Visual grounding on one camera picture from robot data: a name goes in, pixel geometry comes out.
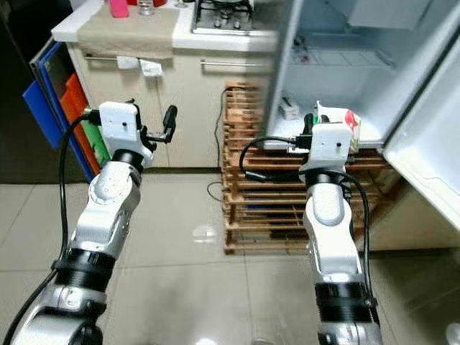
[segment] power cord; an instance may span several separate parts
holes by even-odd
[[[62,146],[60,149],[60,156],[59,156],[59,190],[60,190],[60,219],[61,219],[61,227],[62,227],[62,241],[60,246],[60,253],[59,259],[62,259],[67,252],[67,244],[68,244],[68,221],[67,221],[67,205],[65,200],[65,156],[69,144],[70,136],[73,133],[73,130],[82,122],[83,120],[92,120],[92,115],[83,115],[77,118],[65,131],[62,139]],[[34,300],[38,297],[38,295],[46,288],[46,286],[50,283],[50,281],[56,276],[58,271],[56,269],[51,270],[51,272],[47,275],[47,277],[38,285],[38,287],[34,290],[34,292],[29,296],[29,298],[24,302],[24,305],[19,309],[16,316],[14,317],[13,321],[11,322],[8,331],[6,333],[5,339],[3,341],[3,345],[10,345],[14,332],[21,322],[22,318],[24,317],[27,310],[33,304]]]
[[[212,193],[211,193],[211,190],[209,189],[212,185],[217,185],[217,184],[222,184],[221,181],[214,181],[214,182],[210,182],[208,183],[208,185],[206,186],[206,191],[208,192],[208,195],[210,197],[212,197],[212,199],[214,199],[215,201],[219,201],[219,202],[222,202],[222,199],[219,199],[217,198],[216,196],[214,196]]]
[[[359,194],[362,199],[363,207],[364,207],[364,286],[367,291],[369,309],[371,310],[372,317],[374,321],[380,325],[379,317],[377,315],[377,300],[374,297],[372,292],[372,283],[371,283],[371,276],[370,276],[370,267],[369,267],[369,251],[370,251],[370,238],[369,238],[369,201],[367,199],[366,191],[364,190],[362,184],[357,180],[353,175],[347,174],[346,172],[334,169],[327,169],[327,168],[318,168],[312,170],[305,170],[302,172],[286,172],[280,174],[273,174],[273,175],[264,175],[258,172],[252,172],[244,167],[244,157],[249,149],[255,146],[258,142],[264,142],[269,140],[275,140],[280,142],[287,142],[288,144],[298,144],[299,139],[291,139],[291,138],[284,138],[284,137],[258,137],[251,140],[244,149],[241,151],[241,155],[239,156],[239,168],[244,173],[244,176],[250,180],[256,180],[259,182],[280,182],[285,180],[293,180],[298,179],[299,175],[316,175],[316,174],[325,174],[325,175],[335,175],[342,177],[345,181],[349,181],[355,184],[356,188],[359,191]]]
[[[221,145],[219,144],[219,138],[217,137],[217,131],[219,129],[219,122],[222,117],[222,113],[224,111],[224,94],[227,91],[231,90],[246,90],[247,88],[243,86],[228,86],[226,87],[222,93],[221,93],[221,110],[218,113],[216,124],[214,126],[214,139],[216,140],[216,146],[217,146],[217,167],[221,167]]]

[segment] gas stove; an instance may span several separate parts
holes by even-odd
[[[210,35],[268,35],[254,20],[249,0],[196,0],[192,32]]]

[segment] white cloth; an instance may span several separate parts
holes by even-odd
[[[139,60],[137,57],[131,56],[117,56],[116,64],[121,70],[130,70],[139,67]]]
[[[140,59],[142,74],[144,77],[159,77],[163,74],[161,64]]]

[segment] refrigerator shelf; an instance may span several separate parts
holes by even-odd
[[[290,65],[393,69],[378,50],[291,50]]]
[[[395,66],[392,58],[375,49],[358,34],[300,34],[303,44],[293,46],[290,65],[321,67],[387,68]]]

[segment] cabinet handle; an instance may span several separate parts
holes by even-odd
[[[85,55],[84,58],[89,61],[116,61],[116,57],[92,56],[91,54]]]
[[[201,59],[200,65],[202,66],[233,66],[233,67],[267,67],[263,63],[223,63],[219,61],[206,61]]]

